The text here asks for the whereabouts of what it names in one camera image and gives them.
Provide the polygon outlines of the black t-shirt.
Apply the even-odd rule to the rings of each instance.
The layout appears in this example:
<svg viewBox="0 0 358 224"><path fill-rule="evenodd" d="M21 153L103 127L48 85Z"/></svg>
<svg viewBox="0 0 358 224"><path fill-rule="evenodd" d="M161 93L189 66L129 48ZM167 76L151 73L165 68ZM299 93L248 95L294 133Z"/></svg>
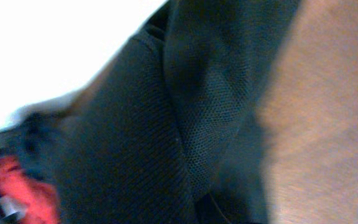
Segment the black t-shirt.
<svg viewBox="0 0 358 224"><path fill-rule="evenodd" d="M256 107L298 1L166 2L60 134L30 117L23 165L64 223L267 223Z"/></svg>

